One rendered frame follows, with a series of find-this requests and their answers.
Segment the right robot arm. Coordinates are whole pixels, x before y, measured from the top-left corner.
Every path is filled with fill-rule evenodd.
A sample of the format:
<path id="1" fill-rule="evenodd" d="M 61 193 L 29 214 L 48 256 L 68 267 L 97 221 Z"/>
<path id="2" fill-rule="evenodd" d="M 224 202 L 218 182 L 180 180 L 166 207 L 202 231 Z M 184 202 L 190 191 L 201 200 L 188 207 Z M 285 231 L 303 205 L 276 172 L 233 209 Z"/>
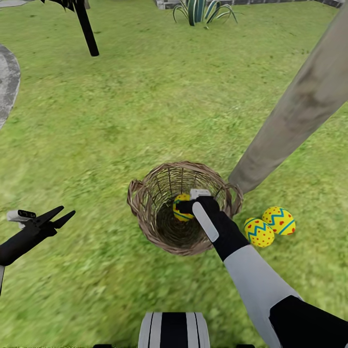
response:
<path id="1" fill-rule="evenodd" d="M 269 348 L 348 348 L 348 322 L 305 302 L 249 244 L 213 200 L 211 191 L 192 189 L 176 203 L 195 216 L 223 261 L 249 317 Z"/>

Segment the easter egg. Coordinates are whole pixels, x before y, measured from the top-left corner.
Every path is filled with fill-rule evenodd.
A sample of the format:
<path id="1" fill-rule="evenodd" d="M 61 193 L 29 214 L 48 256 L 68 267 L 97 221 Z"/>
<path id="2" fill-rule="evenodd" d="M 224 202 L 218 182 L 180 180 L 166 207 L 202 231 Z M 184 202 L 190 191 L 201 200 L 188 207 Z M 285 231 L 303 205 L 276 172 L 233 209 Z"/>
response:
<path id="1" fill-rule="evenodd" d="M 258 218 L 248 218 L 244 226 L 246 237 L 258 247 L 269 246 L 275 238 L 275 233 L 271 227 Z"/>
<path id="2" fill-rule="evenodd" d="M 295 231 L 295 222 L 292 216 L 282 207 L 270 207 L 262 215 L 274 233 L 289 235 Z"/>
<path id="3" fill-rule="evenodd" d="M 179 210 L 176 210 L 176 203 L 179 203 L 180 201 L 190 201 L 190 192 L 184 191 L 184 193 L 180 193 L 179 195 L 175 198 L 173 204 L 169 205 L 168 208 L 172 208 L 172 210 L 170 211 L 170 215 L 175 218 L 177 224 L 176 226 L 182 226 L 180 223 L 182 222 L 185 223 L 186 228 L 182 229 L 182 231 L 188 231 L 188 228 L 190 228 L 190 226 L 192 226 L 192 222 L 190 223 L 190 220 L 193 219 L 195 220 L 195 216 L 191 215 L 190 213 L 186 213 L 186 214 L 182 214 L 179 212 Z"/>

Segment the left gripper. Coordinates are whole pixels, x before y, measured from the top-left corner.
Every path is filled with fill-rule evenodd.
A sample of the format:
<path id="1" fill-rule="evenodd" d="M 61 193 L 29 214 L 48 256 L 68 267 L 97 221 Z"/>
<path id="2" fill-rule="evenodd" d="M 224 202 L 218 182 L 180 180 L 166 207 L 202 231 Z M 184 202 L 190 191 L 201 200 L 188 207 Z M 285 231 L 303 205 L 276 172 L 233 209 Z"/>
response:
<path id="1" fill-rule="evenodd" d="M 24 223 L 26 228 L 8 239 L 8 246 L 18 254 L 25 254 L 45 238 L 56 235 L 58 233 L 56 229 L 63 227 L 76 213 L 76 211 L 72 211 L 52 222 L 51 219 L 62 209 L 64 209 L 63 205 L 27 220 Z"/>

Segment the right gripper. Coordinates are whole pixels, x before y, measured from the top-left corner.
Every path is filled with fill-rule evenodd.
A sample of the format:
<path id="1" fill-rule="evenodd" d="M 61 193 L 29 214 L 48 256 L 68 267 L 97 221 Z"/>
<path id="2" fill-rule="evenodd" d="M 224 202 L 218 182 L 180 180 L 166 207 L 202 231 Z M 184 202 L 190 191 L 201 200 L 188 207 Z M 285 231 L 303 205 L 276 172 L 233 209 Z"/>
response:
<path id="1" fill-rule="evenodd" d="M 176 203 L 176 210 L 179 210 L 179 212 L 182 214 L 190 213 L 191 215 L 193 215 L 193 212 L 191 210 L 191 206 L 195 201 L 196 200 L 180 201 L 179 203 Z"/>

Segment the wicker basket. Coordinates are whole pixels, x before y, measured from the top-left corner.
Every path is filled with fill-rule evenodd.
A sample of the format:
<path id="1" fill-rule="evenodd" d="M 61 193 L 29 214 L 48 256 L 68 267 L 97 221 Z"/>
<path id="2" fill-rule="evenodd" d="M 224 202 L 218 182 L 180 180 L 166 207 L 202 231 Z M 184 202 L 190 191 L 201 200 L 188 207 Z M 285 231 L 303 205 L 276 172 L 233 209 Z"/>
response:
<path id="1" fill-rule="evenodd" d="M 219 202 L 219 211 L 224 211 L 231 220 L 233 220 L 234 215 L 241 212 L 244 195 L 236 184 L 225 182 L 225 180 L 210 167 L 190 161 L 170 162 L 156 166 L 143 178 L 143 181 L 137 179 L 131 181 L 127 194 L 127 204 L 130 205 L 131 212 L 139 221 L 139 228 L 147 240 L 171 255 L 189 257 L 200 255 L 208 250 L 212 250 L 214 246 L 208 239 L 202 227 L 200 227 L 199 233 L 196 236 L 195 233 L 197 231 L 194 230 L 197 223 L 196 219 L 190 220 L 192 226 L 188 228 L 188 231 L 182 231 L 182 229 L 186 228 L 185 223 L 182 224 L 182 222 L 180 223 L 182 225 L 181 227 L 175 226 L 175 230 L 178 231 L 177 234 L 169 230 L 172 228 L 171 226 L 174 221 L 170 215 L 170 211 L 173 207 L 171 209 L 168 207 L 173 204 L 175 198 L 179 195 L 179 192 L 173 192 L 175 190 L 174 186 L 177 186 L 178 184 L 177 179 L 172 180 L 173 169 L 178 169 L 177 172 L 180 180 L 179 192 L 181 194 L 184 193 L 184 191 L 187 191 L 187 189 L 188 191 L 196 189 L 196 186 L 199 184 L 198 176 L 204 174 L 203 182 L 205 184 L 201 187 L 209 190 L 210 186 L 214 189 L 215 193 L 211 194 L 211 196 L 214 197 L 213 200 L 218 199 L 221 194 L 223 199 Z M 188 170 L 192 171 L 193 176 L 184 176 L 184 174 L 187 174 Z M 167 200 L 165 190 L 161 188 L 163 183 L 160 181 L 160 177 L 158 177 L 159 173 L 162 171 L 167 171 L 168 176 L 170 196 Z M 190 183 L 191 185 L 186 189 L 186 184 L 184 182 Z M 158 191 L 154 194 L 156 188 Z M 237 193 L 233 206 L 230 188 L 233 188 Z M 167 222 L 166 228 L 162 226 L 161 223 L 162 213 L 165 207 L 167 208 L 167 212 L 164 214 L 164 219 Z M 164 228 L 165 234 L 162 233 Z M 168 238 L 170 240 L 176 240 L 177 242 L 170 241 Z M 183 238 L 187 238 L 185 243 Z"/>

